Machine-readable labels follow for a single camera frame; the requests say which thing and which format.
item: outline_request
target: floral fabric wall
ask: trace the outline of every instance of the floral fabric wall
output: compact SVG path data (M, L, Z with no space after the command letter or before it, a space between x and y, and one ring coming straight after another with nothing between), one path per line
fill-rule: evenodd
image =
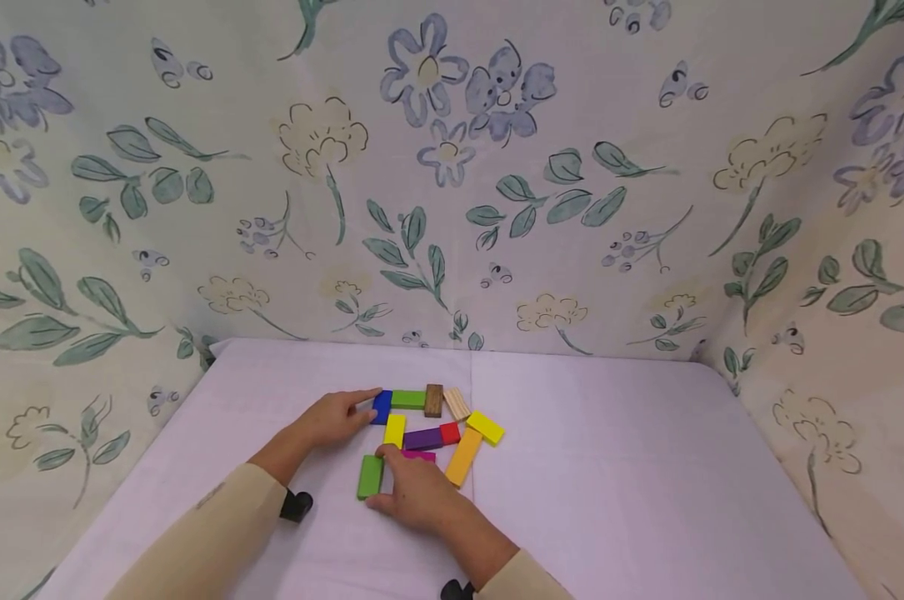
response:
M0 598L239 335L703 361L904 599L904 0L0 2Z

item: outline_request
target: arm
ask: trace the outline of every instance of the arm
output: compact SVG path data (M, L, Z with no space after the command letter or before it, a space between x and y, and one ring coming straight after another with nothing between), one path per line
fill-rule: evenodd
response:
M266 546L307 455L368 425L375 411L356 405L378 391L326 393L164 532L108 600L223 598Z
M484 600L572 600L532 555L520 550L451 485L432 462L406 459L391 444L378 448L395 479L392 493L365 500L402 525L445 542Z

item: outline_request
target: brown wooden block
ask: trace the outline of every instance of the brown wooden block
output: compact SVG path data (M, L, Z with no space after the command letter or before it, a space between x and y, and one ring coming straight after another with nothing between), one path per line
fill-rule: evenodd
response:
M425 387L425 416L440 418L442 415L443 387L437 383L430 383Z

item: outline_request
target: black clip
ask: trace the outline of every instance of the black clip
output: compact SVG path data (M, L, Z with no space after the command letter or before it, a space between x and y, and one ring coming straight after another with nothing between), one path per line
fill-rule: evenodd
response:
M282 511L278 514L280 518L285 518L292 523L301 523L308 511L312 510L315 501L312 494L308 492L294 493L287 490L285 494L285 502L282 502Z
M450 580L442 587L438 597L440 600L472 600L475 595L475 586L472 582L465 583L464 589L457 579Z

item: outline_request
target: block arrangement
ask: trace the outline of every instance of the block arrangement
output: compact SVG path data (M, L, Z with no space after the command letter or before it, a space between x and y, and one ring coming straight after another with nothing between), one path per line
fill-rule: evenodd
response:
M453 422L437 427L406 431L407 417L397 414L396 410L415 410L425 412L429 418L442 415L442 399L449 405ZM472 411L458 387L444 387L430 383L425 391L382 390L373 400L372 408L377 411L372 424L384 425L383 443L392 443L402 450L407 459L421 459L434 463L437 460L434 452L427 452L446 446L456 446L445 468L447 480L457 488L461 488L468 478L468 473L475 462L482 442L495 447L502 440L506 430L486 417L481 412ZM458 422L465 421L465 431L459 430ZM358 476L358 499L364 500L381 490L384 461L375 456L362 457L362 472Z

